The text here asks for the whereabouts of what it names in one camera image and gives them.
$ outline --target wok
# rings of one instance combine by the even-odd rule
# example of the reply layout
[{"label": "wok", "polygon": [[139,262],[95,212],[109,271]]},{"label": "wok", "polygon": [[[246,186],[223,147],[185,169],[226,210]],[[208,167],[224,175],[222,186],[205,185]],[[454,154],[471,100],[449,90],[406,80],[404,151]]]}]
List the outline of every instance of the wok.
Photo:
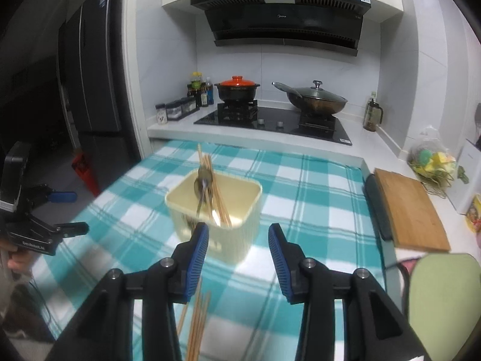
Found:
[{"label": "wok", "polygon": [[317,115],[333,115],[341,111],[347,100],[322,89],[322,81],[312,81],[310,88],[291,88],[283,83],[272,83],[277,89],[287,93],[289,101],[301,111]]}]

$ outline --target cutting board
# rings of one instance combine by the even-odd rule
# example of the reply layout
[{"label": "cutting board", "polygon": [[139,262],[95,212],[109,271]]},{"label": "cutting board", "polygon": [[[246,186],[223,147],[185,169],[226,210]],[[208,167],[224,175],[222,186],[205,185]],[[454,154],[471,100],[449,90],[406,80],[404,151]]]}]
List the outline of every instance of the cutting board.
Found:
[{"label": "cutting board", "polygon": [[395,172],[376,169],[394,245],[420,251],[450,251],[446,231],[422,184]]}]

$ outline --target teal plaid tablecloth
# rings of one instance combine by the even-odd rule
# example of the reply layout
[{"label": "teal plaid tablecloth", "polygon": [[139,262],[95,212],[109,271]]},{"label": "teal plaid tablecloth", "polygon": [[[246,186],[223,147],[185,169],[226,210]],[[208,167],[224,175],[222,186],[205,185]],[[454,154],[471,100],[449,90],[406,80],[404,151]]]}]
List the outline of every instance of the teal plaid tablecloth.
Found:
[{"label": "teal plaid tablecloth", "polygon": [[[197,143],[170,141],[100,195],[75,220],[90,232],[62,243],[34,266],[46,300],[44,317],[55,336],[96,282],[112,267],[144,270],[172,253],[179,239],[164,196],[198,167]],[[263,186],[259,236],[246,259],[229,266],[207,256],[203,291],[212,298],[200,359],[294,360],[302,305],[282,296],[268,248],[268,228],[281,224],[290,242],[329,268],[366,267],[384,285],[374,230],[362,193],[361,170],[290,153],[203,144],[216,170],[250,177]],[[180,305],[176,305],[179,316]],[[182,351],[189,314],[180,337]],[[134,308],[134,360],[141,359],[141,304]],[[336,358],[342,359],[342,305],[336,304]]]}]

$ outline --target wooden chopsticks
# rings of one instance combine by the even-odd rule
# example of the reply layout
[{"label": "wooden chopsticks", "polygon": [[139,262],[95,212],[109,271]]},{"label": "wooden chopsticks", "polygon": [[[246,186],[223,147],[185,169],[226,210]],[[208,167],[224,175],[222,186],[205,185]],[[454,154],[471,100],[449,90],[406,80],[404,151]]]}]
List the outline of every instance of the wooden chopsticks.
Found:
[{"label": "wooden chopsticks", "polygon": [[224,200],[222,199],[222,194],[220,193],[219,184],[217,182],[216,175],[213,171],[212,167],[212,158],[210,154],[202,154],[201,145],[197,145],[197,152],[199,154],[199,162],[202,166],[206,167],[212,173],[212,186],[210,189],[207,189],[207,209],[209,211],[209,217],[212,218],[212,212],[215,211],[220,219],[221,225],[227,225],[229,227],[232,226],[230,221],[230,216],[225,207]]},{"label": "wooden chopsticks", "polygon": [[[194,311],[192,313],[191,328],[188,333],[187,341],[187,354],[185,361],[198,361],[201,350],[202,337],[204,335],[205,321],[207,318],[207,309],[210,302],[210,291],[204,296],[201,293],[202,278],[197,284],[197,290],[195,291],[195,304]],[[177,335],[180,335],[182,326],[184,324],[185,315],[187,313],[188,304],[182,308],[179,324],[177,325]]]}]

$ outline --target plastic bag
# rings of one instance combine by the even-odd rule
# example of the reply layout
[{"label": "plastic bag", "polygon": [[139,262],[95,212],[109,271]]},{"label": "plastic bag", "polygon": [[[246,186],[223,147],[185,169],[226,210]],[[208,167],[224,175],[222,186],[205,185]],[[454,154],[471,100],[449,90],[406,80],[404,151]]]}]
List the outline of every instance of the plastic bag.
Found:
[{"label": "plastic bag", "polygon": [[410,165],[418,174],[449,185],[456,169],[456,159],[441,142],[439,132],[432,126],[425,128],[411,148]]},{"label": "plastic bag", "polygon": [[425,165],[423,164],[423,156],[421,156],[421,159],[419,158],[423,150],[429,150],[431,153],[448,153],[448,148],[446,148],[441,142],[439,131],[432,126],[428,126],[419,134],[418,139],[411,147],[410,160],[415,162],[420,162],[419,160],[422,160],[421,164]]}]

